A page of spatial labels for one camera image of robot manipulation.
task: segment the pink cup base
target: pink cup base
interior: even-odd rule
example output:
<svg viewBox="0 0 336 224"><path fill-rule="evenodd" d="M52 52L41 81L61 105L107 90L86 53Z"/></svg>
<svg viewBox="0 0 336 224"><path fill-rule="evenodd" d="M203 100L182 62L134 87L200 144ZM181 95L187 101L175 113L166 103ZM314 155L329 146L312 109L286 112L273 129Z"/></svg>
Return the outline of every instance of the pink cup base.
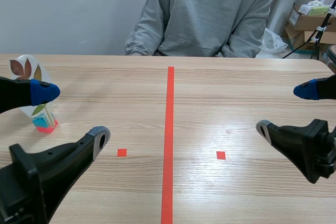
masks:
<svg viewBox="0 0 336 224"><path fill-rule="evenodd" d="M55 126L54 127L47 127L47 128L43 128L43 127L36 127L36 129L39 132L43 132L43 133L51 133L53 132L54 128L57 126L58 122L55 120Z"/></svg>

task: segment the hoodie sleeve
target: hoodie sleeve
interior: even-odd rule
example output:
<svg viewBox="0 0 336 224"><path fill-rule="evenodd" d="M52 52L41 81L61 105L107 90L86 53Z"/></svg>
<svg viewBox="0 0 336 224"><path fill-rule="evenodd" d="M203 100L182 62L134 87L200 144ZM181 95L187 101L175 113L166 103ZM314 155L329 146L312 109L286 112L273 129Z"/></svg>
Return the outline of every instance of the hoodie sleeve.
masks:
<svg viewBox="0 0 336 224"><path fill-rule="evenodd" d="M261 38L273 0L255 0L234 32L230 35L228 45L224 45L224 57L255 58L261 50Z"/></svg>
<svg viewBox="0 0 336 224"><path fill-rule="evenodd" d="M169 21L170 0L147 0L125 45L126 55L154 55Z"/></svg>

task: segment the red tape line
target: red tape line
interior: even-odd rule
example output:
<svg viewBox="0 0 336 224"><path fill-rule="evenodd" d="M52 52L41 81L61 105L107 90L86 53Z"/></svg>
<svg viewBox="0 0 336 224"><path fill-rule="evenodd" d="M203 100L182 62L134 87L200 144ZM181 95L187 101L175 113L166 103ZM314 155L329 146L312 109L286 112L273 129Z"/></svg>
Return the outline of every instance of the red tape line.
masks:
<svg viewBox="0 0 336 224"><path fill-rule="evenodd" d="M174 67L168 67L161 224L173 224Z"/></svg>

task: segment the person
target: person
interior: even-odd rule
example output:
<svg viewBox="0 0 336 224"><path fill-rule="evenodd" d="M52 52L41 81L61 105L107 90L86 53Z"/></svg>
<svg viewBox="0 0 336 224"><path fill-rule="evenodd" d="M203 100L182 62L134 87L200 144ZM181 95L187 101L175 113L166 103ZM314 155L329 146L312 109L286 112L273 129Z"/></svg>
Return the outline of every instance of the person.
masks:
<svg viewBox="0 0 336 224"><path fill-rule="evenodd" d="M147 0L126 55L255 58L272 0Z"/></svg>

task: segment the wooden table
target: wooden table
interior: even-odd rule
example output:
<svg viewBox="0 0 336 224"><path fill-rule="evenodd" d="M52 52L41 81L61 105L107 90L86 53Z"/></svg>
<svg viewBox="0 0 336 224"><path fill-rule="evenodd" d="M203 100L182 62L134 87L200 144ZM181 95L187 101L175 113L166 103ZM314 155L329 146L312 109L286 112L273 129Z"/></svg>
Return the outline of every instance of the wooden table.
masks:
<svg viewBox="0 0 336 224"><path fill-rule="evenodd" d="M0 55L0 71L9 76ZM167 68L175 67L174 223L335 222L336 175L316 185L255 130L259 120L336 125L334 101L305 101L293 88L332 75L314 60L36 55L61 96L60 125L36 131L20 110L0 116L0 166L8 146L27 152L75 142L96 125L110 143L62 202L51 223L161 221ZM117 149L127 148L126 158ZM216 151L227 159L218 160Z"/></svg>

